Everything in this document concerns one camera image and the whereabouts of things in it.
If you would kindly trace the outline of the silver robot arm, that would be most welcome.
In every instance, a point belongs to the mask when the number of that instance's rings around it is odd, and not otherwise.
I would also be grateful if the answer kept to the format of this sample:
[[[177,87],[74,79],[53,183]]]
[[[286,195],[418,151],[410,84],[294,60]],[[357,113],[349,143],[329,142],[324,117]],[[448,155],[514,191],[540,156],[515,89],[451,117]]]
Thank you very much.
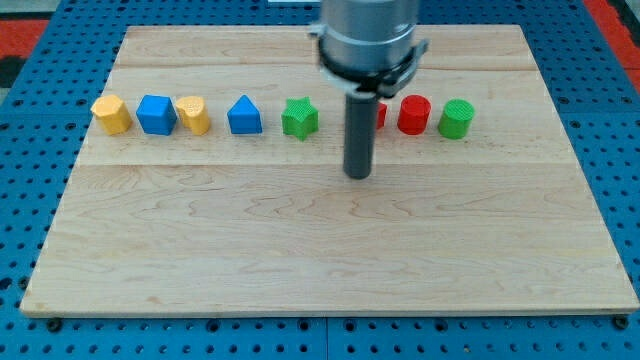
[[[394,97],[428,51],[414,37],[418,10],[417,0],[323,0],[309,28],[321,73],[351,97]]]

